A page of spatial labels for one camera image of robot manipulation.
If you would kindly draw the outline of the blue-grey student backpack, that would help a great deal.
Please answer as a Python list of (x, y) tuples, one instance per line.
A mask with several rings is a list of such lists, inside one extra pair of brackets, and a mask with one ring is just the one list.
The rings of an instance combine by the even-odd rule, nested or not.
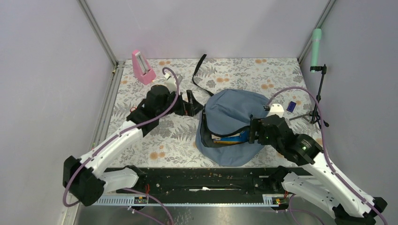
[(196, 147), (204, 156), (220, 166), (243, 166), (263, 148), (261, 144), (214, 143), (211, 134), (227, 135), (249, 131), (251, 118), (264, 118), (264, 95), (235, 89), (217, 93), (207, 92), (210, 98), (204, 105), (196, 133)]

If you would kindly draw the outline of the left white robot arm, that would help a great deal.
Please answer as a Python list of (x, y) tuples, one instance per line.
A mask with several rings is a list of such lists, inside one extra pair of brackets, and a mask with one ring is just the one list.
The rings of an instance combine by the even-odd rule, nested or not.
[(193, 117), (204, 108), (191, 90), (186, 94), (184, 100), (178, 91), (170, 91), (164, 85), (153, 86), (109, 138), (81, 157), (70, 156), (64, 161), (65, 192), (76, 197), (78, 203), (91, 206), (106, 192), (123, 188), (135, 193), (143, 191), (146, 181), (133, 166), (113, 172), (106, 169), (127, 147), (157, 127), (161, 117), (171, 113)]

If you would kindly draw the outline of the orange picture book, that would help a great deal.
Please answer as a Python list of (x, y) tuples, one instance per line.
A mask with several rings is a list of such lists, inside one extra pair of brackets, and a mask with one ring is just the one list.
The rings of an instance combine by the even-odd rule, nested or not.
[(214, 135), (214, 134), (211, 134), (211, 138), (212, 139), (222, 139), (222, 138), (230, 138), (230, 137), (235, 137), (235, 136), (240, 136), (240, 135), (241, 135), (241, 132), (233, 133), (233, 134), (227, 134), (227, 135), (220, 135), (220, 134)]

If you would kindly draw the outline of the blue treehouse book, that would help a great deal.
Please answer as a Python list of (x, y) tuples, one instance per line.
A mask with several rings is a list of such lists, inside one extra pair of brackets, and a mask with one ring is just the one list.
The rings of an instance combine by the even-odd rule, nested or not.
[(249, 140), (249, 132), (248, 131), (242, 131), (240, 133), (234, 134), (232, 136), (227, 136), (227, 137), (219, 137), (215, 135), (211, 135), (212, 140), (214, 143), (219, 143), (219, 144), (240, 144), (240, 143), (245, 143), (248, 142)]

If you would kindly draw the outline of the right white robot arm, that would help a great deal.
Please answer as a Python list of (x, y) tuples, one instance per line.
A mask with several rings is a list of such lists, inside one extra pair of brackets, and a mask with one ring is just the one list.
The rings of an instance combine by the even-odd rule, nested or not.
[(312, 137), (295, 134), (284, 118), (271, 115), (251, 118), (249, 143), (270, 145), (287, 160), (313, 175), (320, 188), (299, 177), (293, 171), (279, 166), (269, 176), (269, 187), (275, 193), (284, 190), (297, 194), (328, 213), (337, 225), (374, 225), (387, 202), (372, 197), (334, 166), (324, 150)]

